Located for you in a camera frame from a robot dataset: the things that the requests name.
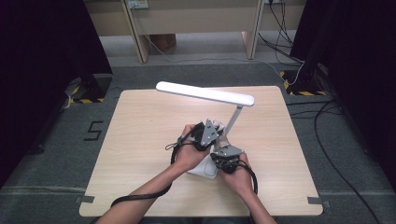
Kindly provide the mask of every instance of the desk lamp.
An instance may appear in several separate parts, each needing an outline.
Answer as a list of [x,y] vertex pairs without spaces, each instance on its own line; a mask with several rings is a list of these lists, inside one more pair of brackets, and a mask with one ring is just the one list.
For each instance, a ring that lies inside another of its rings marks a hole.
[[[228,91],[215,91],[200,87],[176,84],[171,82],[161,81],[156,86],[157,91],[173,93],[176,95],[189,96],[209,101],[216,101],[225,104],[236,105],[236,109],[233,112],[233,115],[230,118],[230,121],[226,125],[224,129],[224,135],[227,135],[231,128],[233,127],[236,119],[243,106],[253,106],[254,105],[254,97],[251,95],[245,95],[240,93],[228,92]],[[189,170],[189,174],[200,175],[207,178],[215,178],[217,175],[217,167],[210,158],[209,155],[204,158],[200,164],[198,164],[194,169]]]

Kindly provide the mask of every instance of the black stand base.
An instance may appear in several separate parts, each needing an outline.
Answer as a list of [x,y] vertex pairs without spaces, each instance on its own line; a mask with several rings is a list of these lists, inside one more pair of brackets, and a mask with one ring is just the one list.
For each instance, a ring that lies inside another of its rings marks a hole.
[[110,74],[95,74],[93,75],[98,83],[98,86],[92,90],[87,90],[80,82],[73,91],[73,103],[90,104],[102,103],[105,100],[108,86],[110,85],[112,75]]
[[285,79],[284,85],[289,95],[326,95],[315,76],[309,80],[296,80],[297,70],[285,70],[280,75]]

